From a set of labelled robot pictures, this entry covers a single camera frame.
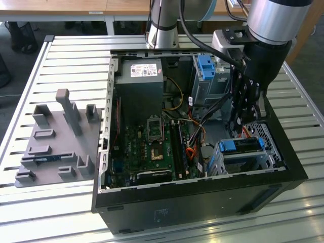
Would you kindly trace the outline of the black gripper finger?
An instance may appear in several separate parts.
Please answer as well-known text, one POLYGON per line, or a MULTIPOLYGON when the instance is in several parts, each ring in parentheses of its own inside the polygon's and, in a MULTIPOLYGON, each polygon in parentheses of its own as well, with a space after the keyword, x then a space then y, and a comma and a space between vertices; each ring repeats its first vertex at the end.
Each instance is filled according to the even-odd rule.
POLYGON ((257 112, 257 118, 266 118, 267 117, 267 111, 265 108, 265 95, 264 92, 261 89, 261 86, 257 84, 256 86, 256 112, 257 112))
POLYGON ((230 132, 242 131, 245 124, 257 118, 258 84, 239 71, 230 72, 231 111, 228 122, 230 132))

